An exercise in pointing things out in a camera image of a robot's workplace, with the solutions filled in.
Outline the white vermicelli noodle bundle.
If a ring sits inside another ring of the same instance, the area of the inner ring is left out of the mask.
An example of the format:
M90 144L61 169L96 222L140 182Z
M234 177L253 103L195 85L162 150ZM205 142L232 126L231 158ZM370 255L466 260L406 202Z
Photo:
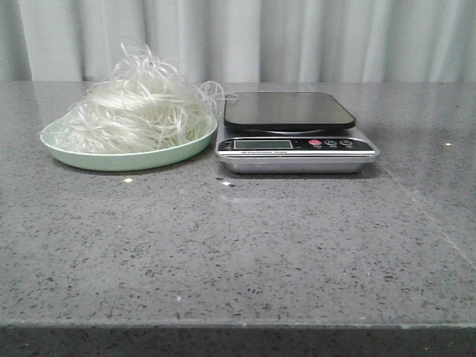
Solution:
M229 99L221 84L190 82L147 45L122 52L108 78L42 130L54 147L79 154L152 152L215 130Z

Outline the silver black kitchen scale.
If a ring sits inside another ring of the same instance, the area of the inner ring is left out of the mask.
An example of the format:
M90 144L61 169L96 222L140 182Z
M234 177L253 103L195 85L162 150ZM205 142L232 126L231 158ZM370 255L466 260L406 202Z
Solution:
M229 94L214 148L227 170L247 174L358 173L379 155L356 118L320 92Z

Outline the light green round plate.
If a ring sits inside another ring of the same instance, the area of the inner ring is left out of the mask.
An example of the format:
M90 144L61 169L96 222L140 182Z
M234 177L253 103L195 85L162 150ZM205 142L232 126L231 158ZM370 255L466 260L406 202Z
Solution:
M72 167L103 172L146 170L186 160L199 154L210 144L218 127L215 123L202 138L172 148L126 154L94 154L61 149L58 146L57 133L60 132L62 122L63 119L58 119L40 133L40 140L49 153L58 161Z

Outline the white pleated curtain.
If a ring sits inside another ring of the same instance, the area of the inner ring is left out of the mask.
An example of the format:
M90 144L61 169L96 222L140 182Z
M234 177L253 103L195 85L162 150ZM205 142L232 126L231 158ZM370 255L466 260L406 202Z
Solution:
M149 46L192 81L475 81L473 1L3 1L2 80L99 80Z

